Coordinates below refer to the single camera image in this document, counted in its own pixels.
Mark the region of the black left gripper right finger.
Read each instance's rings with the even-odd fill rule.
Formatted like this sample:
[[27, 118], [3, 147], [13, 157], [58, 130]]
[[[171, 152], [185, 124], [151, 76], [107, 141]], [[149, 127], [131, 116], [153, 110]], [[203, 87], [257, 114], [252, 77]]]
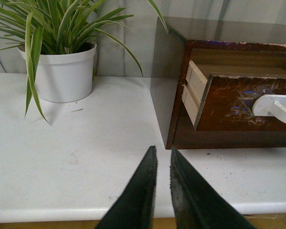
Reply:
[[172, 148], [170, 189], [178, 229], [254, 229], [176, 149]]

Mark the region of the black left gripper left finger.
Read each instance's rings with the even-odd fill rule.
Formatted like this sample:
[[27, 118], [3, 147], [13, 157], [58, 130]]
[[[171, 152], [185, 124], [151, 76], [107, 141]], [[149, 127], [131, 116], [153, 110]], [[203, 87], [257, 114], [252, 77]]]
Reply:
[[157, 180], [156, 147], [150, 146], [123, 193], [97, 229], [151, 229]]

